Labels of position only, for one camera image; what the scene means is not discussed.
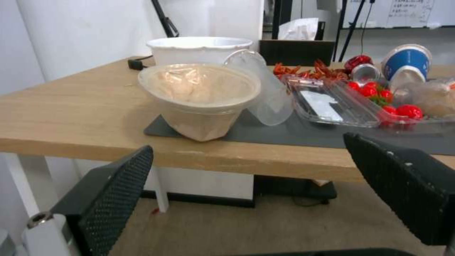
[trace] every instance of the clear plastic lid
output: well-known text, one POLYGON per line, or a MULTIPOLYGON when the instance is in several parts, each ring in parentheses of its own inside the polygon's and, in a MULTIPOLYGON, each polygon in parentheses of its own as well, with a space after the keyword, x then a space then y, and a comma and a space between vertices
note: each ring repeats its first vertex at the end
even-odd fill
POLYGON ((219 64, 154 66, 138 75, 140 85, 167 108, 221 114, 250 106, 260 94, 259 79, 219 64))
POLYGON ((250 71, 261 80, 261 94, 248 108, 261 123, 273 126, 289 118, 293 111, 292 97, 286 91, 286 86, 270 71, 259 53, 251 50, 236 51, 227 57, 224 65, 250 71))
POLYGON ((294 96, 297 114, 309 121, 365 128, 380 124, 374 103, 360 102, 362 95, 339 83, 292 76, 283 79, 294 96))

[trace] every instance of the whiteboard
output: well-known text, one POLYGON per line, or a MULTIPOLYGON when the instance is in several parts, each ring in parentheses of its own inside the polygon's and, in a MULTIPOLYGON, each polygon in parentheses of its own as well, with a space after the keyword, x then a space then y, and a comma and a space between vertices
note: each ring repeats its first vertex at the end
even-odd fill
MULTIPOLYGON (((348 0, 343 28, 349 28, 361 0, 348 0)), ((365 1, 357 21, 357 28, 365 24, 370 8, 365 1)), ((438 27, 455 26, 455 0, 376 0, 373 4, 367 28, 438 27)))

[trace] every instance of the wooden table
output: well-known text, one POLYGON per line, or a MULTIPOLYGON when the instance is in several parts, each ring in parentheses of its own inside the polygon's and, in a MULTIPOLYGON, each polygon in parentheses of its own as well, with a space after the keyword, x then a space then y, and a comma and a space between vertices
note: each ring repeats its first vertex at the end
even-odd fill
MULTIPOLYGON (((455 66, 434 66, 430 77, 455 66)), ((149 144, 154 165, 291 178, 362 181, 345 149, 150 137, 159 109, 117 61, 0 97, 0 152, 112 161, 149 144)), ((455 156, 436 155, 455 168, 455 156)))

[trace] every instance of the plastic bowl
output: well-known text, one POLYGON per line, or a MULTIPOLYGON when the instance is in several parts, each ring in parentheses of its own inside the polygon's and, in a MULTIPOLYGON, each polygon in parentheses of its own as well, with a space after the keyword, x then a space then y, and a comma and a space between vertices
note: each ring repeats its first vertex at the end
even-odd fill
POLYGON ((219 63, 231 53, 248 49, 253 41, 232 37, 170 37, 147 42, 157 65, 219 63))
POLYGON ((155 66, 138 79, 166 122, 197 141, 226 135, 261 91, 257 76, 217 64, 155 66))

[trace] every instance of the gray mat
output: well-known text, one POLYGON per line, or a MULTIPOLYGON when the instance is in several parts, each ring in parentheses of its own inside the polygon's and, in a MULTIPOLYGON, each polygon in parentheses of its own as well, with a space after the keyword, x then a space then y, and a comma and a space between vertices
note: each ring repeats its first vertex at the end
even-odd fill
MULTIPOLYGON (((402 147, 418 148, 429 154, 455 155, 454 131, 436 134, 395 134, 383 129, 312 123, 299 118, 296 113, 282 124, 265 126, 249 111, 244 110, 226 136, 220 140, 344 148, 342 135, 346 132, 360 133, 402 147)), ((182 137, 166 123, 162 116, 157 117, 145 128, 144 133, 153 136, 182 137)))

